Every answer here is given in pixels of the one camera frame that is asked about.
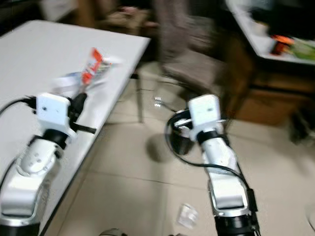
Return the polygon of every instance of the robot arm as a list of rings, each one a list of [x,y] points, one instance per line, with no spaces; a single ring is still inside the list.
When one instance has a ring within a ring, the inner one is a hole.
[[[45,93],[32,104],[43,129],[7,170],[0,185],[0,235],[37,236],[50,185],[60,170],[66,140],[76,131],[95,133],[77,125],[87,98],[85,93],[73,100]]]
[[[223,134],[220,121],[218,98],[204,95],[192,99],[189,110],[177,112],[169,120],[166,129],[170,124],[178,128],[192,122],[190,139],[200,144],[204,163],[191,163],[177,153],[174,154],[185,163],[206,169],[218,235],[259,236],[254,192],[240,170],[236,154]]]

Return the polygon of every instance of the tile floor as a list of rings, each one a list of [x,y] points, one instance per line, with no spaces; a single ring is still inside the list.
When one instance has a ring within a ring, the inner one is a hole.
[[[121,228],[130,236],[216,235],[207,176],[172,157],[163,139],[171,112],[153,105],[156,64],[141,71],[144,124],[138,123],[135,83],[130,81],[102,130],[92,163],[73,184],[46,235],[98,236]],[[157,93],[181,109],[182,89]],[[313,236],[306,209],[315,205],[315,148],[297,147],[285,128],[234,121],[229,130],[244,173],[255,189],[263,236]],[[197,146],[190,160],[200,161]],[[176,222],[180,206],[199,212],[193,230]]]

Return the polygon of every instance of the black cable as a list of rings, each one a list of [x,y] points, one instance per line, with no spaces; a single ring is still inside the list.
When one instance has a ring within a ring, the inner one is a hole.
[[[192,166],[196,166],[196,167],[203,167],[203,168],[209,168],[209,167],[212,167],[212,168],[218,168],[218,169],[222,169],[222,170],[225,170],[225,171],[228,171],[232,174],[234,174],[236,177],[238,177],[243,183],[244,185],[246,186],[246,188],[250,189],[250,186],[249,184],[247,183],[246,179],[244,178],[244,176],[240,173],[238,173],[237,171],[231,169],[231,168],[228,168],[228,167],[225,167],[225,166],[220,166],[220,165],[215,165],[215,164],[204,164],[204,163],[194,163],[194,162],[190,162],[188,160],[185,160],[184,158],[182,158],[180,155],[178,155],[172,148],[171,146],[171,143],[170,143],[170,138],[169,138],[169,134],[168,134],[168,127],[170,126],[171,122],[173,121],[173,117],[171,119],[168,120],[168,122],[166,123],[166,126],[165,126],[165,129],[164,129],[164,135],[165,135],[165,140],[166,140],[166,144],[168,146],[168,148],[173,152],[173,154],[178,158],[180,159],[181,161],[189,164],[189,165],[192,165]]]
[[[27,102],[29,99],[28,98],[20,98],[20,99],[16,99],[16,100],[13,100],[11,102],[9,102],[8,104],[6,104],[1,110],[0,110],[0,117],[1,115],[5,112],[6,109],[8,109],[9,107],[13,106],[14,104],[16,103],[19,103],[19,102]]]

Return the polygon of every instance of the desk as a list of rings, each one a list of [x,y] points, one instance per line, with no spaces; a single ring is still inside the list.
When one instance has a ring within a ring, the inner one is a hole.
[[[255,69],[248,78],[246,88],[240,92],[234,103],[235,105],[232,108],[230,121],[236,117],[251,89],[310,96],[313,92],[303,92],[291,88],[275,88],[266,85],[259,86],[254,83],[257,74],[260,71],[268,73],[285,73],[311,78],[315,74],[315,61],[299,59],[292,55],[274,56],[269,54],[275,42],[267,34],[257,35],[253,31],[252,26],[254,20],[250,17],[248,11],[249,6],[241,5],[235,0],[226,0],[225,2],[236,23],[237,32],[242,37],[241,41],[245,43],[246,51],[250,55],[255,66]]]
[[[41,231],[47,229],[47,222],[87,157],[148,42],[143,37],[44,21],[28,22],[0,38],[0,107],[24,95],[50,91],[53,78],[82,71],[92,47],[123,60],[121,65],[111,68],[103,86],[88,91],[89,99],[78,123],[95,127],[97,132],[95,135],[79,132],[77,140],[65,150]],[[0,133],[2,179],[15,156],[34,134],[41,132],[31,110],[18,105],[1,116]]]

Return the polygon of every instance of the floor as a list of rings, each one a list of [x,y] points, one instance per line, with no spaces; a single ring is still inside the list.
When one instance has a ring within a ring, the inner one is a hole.
[[[153,105],[155,63],[141,70],[144,124],[138,123],[135,81],[131,80],[102,130],[86,175],[79,175],[46,235],[98,236],[120,228],[129,236],[217,235],[207,176],[202,168],[175,159],[163,139],[171,112]],[[179,110],[183,90],[163,85],[157,94]],[[229,129],[249,184],[255,189],[263,236],[313,236],[315,148],[295,146],[285,127],[234,121]],[[200,161],[197,145],[190,160]],[[199,213],[191,230],[177,223],[182,204]]]

